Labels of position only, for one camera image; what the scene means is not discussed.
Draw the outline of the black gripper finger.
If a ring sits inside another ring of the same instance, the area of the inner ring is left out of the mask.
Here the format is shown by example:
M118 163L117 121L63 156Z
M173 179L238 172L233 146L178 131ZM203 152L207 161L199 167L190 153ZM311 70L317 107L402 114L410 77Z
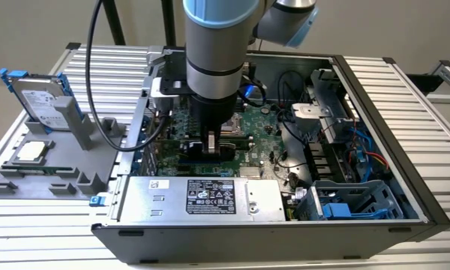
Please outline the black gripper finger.
M202 134L202 155L209 160L221 160L218 134L211 130L206 130Z

